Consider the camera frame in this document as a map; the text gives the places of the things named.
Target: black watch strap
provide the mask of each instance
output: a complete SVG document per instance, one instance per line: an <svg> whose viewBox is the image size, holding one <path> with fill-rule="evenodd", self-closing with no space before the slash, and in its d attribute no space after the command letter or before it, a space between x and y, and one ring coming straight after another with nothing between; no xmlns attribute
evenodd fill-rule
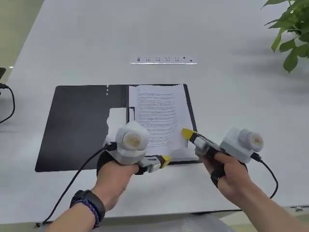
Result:
<svg viewBox="0 0 309 232"><path fill-rule="evenodd" d="M105 216L105 207L103 202L100 200L100 198L94 194L90 190L82 191L78 190L70 203L70 208L72 208L77 202L80 200L87 200L89 204L95 209L96 213L98 214L98 220L101 222Z"/></svg>

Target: black glove strap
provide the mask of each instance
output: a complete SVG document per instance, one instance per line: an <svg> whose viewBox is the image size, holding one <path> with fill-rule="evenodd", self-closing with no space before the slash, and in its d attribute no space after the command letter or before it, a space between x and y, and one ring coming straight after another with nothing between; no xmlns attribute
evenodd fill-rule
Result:
<svg viewBox="0 0 309 232"><path fill-rule="evenodd" d="M105 165L107 164L108 162L111 162L111 161L116 161L108 151L104 150L99 159L98 159L98 162L97 162L97 176L98 176L98 173L100 171L100 169ZM147 167L140 167L139 166L139 171L137 173L135 173L135 175L143 175L146 171L147 171Z"/></svg>
<svg viewBox="0 0 309 232"><path fill-rule="evenodd" d="M214 159L215 155L218 153L219 151L216 150L215 148L213 148L212 146L208 149L206 155L208 155L211 159ZM248 171L248 168L246 166L246 164L240 162ZM220 180L220 178L225 176L225 171L224 171L224 164L219 164L217 165L214 170L211 173L211 180L213 182L213 184L218 187L218 182Z"/></svg>
<svg viewBox="0 0 309 232"><path fill-rule="evenodd" d="M115 161L115 159L110 155L110 153L108 153L108 151L103 151L100 155L100 157L98 158L98 162L97 162L97 176L98 173L100 171L100 169L107 164L108 162L111 161Z"/></svg>

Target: folder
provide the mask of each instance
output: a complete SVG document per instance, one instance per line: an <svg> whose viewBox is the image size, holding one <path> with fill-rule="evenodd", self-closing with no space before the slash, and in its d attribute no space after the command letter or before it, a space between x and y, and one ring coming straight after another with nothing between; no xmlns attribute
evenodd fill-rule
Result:
<svg viewBox="0 0 309 232"><path fill-rule="evenodd" d="M130 85L57 86L47 119L35 171L78 170L103 146L108 134L107 119L111 108L126 108L130 119ZM183 85L193 129L197 131L187 85ZM84 169L96 169L98 157ZM197 159L171 164L198 163Z"/></svg>

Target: green plant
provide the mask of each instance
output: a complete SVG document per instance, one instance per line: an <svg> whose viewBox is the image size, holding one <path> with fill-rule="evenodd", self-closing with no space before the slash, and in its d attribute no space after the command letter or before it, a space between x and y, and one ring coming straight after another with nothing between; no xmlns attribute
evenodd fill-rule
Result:
<svg viewBox="0 0 309 232"><path fill-rule="evenodd" d="M281 36L285 32L295 33L295 37L287 42L281 43L280 52L290 51L286 57L283 67L289 73L297 66L298 57L309 58L309 0L268 0L264 6L288 2L289 7L279 19L266 23L273 24L269 28L279 28L279 33L271 46L275 52L281 43Z"/></svg>

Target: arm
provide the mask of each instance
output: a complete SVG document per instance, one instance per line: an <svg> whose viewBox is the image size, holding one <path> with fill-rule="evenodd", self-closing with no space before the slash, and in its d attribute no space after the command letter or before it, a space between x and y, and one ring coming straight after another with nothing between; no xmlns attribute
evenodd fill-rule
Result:
<svg viewBox="0 0 309 232"><path fill-rule="evenodd" d="M131 176L138 170L137 165L121 166L115 161L100 169L96 185L91 191L103 202L106 212L114 208ZM91 210L84 204L77 203L58 217L46 232L89 232L94 224L95 216Z"/></svg>
<svg viewBox="0 0 309 232"><path fill-rule="evenodd" d="M272 201L250 179L246 168L235 158L217 153L215 159L224 164L225 176L218 181L219 191L247 215L259 232L309 232L294 217ZM215 162L201 159L209 171Z"/></svg>
<svg viewBox="0 0 309 232"><path fill-rule="evenodd" d="M243 193L239 207L259 232L309 232L296 218L272 201L257 186Z"/></svg>

